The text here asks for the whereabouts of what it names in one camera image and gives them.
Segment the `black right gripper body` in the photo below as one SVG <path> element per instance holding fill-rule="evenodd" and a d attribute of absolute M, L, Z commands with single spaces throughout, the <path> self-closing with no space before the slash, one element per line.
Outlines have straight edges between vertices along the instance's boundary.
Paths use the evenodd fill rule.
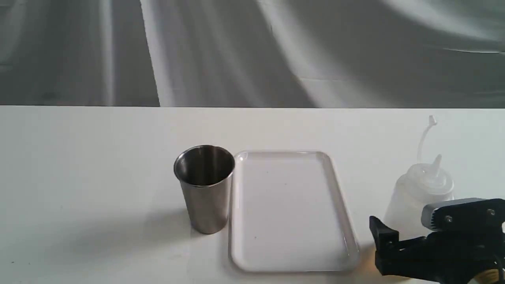
<path fill-rule="evenodd" d="M 504 283 L 504 233 L 498 231 L 432 233 L 428 280 L 440 284 L 468 284 L 492 271 L 493 284 Z"/>

